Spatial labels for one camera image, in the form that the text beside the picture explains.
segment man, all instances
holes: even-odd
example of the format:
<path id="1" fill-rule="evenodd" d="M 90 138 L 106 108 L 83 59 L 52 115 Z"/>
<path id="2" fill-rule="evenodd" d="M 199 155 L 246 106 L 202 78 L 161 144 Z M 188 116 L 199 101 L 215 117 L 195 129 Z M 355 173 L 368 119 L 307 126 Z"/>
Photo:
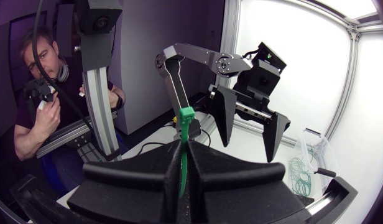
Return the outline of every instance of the man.
<path id="1" fill-rule="evenodd" d="M 21 41 L 21 59 L 33 78 L 43 78 L 35 64 L 32 53 L 32 31 L 32 29 L 28 30 Z M 57 84 L 74 101 L 80 111 L 88 116 L 86 99 L 79 95 L 80 91 L 85 92 L 82 87 L 81 71 L 76 69 L 73 60 L 59 56 L 58 45 L 53 40 L 49 28 L 39 27 L 37 37 L 37 54 L 45 72 L 50 78 L 56 80 L 60 68 L 67 65 L 69 71 L 67 80 Z M 124 92 L 109 81 L 108 96 L 111 108 L 116 108 L 121 100 L 122 105 L 125 102 Z M 39 147 L 56 129 L 80 119 L 67 102 L 60 101 L 60 95 L 58 96 L 57 93 L 54 94 L 53 102 L 47 103 L 42 110 L 37 109 L 38 104 L 39 102 L 34 102 L 37 115 L 33 124 L 24 97 L 21 95 L 19 98 L 14 144 L 16 155 L 21 161 L 34 157 Z M 75 149 L 66 146 L 60 147 L 52 151 L 52 160 L 67 190 L 73 189 L 83 181 L 83 161 Z"/>

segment tangled green wire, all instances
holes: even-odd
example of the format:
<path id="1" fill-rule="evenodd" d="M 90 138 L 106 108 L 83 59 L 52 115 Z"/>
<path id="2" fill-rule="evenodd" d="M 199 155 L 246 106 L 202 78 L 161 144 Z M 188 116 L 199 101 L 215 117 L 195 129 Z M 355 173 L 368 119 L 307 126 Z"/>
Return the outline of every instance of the tangled green wire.
<path id="1" fill-rule="evenodd" d="M 293 193 L 301 196 L 309 196 L 311 193 L 311 177 L 301 159 L 294 157 L 288 162 L 288 171 L 292 183 Z"/>

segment screw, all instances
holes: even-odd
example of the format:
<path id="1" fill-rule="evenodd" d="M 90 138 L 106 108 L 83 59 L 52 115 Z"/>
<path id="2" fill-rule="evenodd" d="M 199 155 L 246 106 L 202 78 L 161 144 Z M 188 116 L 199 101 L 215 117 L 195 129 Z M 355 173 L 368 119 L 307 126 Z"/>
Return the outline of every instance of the screw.
<path id="1" fill-rule="evenodd" d="M 79 50 L 81 50 L 81 47 L 80 47 L 80 46 L 74 46 L 74 52 L 77 52 L 77 51 L 79 51 Z"/>

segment man's hand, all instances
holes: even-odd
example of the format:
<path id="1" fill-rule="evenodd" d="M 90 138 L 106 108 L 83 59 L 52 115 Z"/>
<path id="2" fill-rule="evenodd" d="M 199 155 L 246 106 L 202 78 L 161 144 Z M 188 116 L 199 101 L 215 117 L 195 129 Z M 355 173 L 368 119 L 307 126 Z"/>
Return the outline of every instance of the man's hand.
<path id="1" fill-rule="evenodd" d="M 35 118 L 34 131 L 38 136 L 47 139 L 53 132 L 56 131 L 60 124 L 60 101 L 57 98 L 57 93 L 53 96 L 53 102 L 48 102 L 43 110 L 37 109 Z"/>
<path id="2" fill-rule="evenodd" d="M 118 95 L 113 93 L 112 91 L 110 90 L 107 90 L 108 91 L 108 95 L 109 95 L 109 103 L 110 103 L 110 108 L 115 108 L 117 107 L 117 101 L 118 101 Z M 80 92 L 84 93 L 85 94 L 85 89 L 84 87 L 80 87 Z"/>

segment green object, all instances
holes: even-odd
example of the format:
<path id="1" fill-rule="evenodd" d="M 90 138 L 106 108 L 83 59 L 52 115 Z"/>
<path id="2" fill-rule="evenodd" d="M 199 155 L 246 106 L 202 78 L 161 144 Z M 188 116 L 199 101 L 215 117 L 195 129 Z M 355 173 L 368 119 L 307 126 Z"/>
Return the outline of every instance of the green object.
<path id="1" fill-rule="evenodd" d="M 183 196 L 187 180 L 187 140 L 189 138 L 189 124 L 193 121 L 195 112 L 191 106 L 179 110 L 180 140 L 182 142 L 182 178 L 180 183 L 179 198 Z"/>

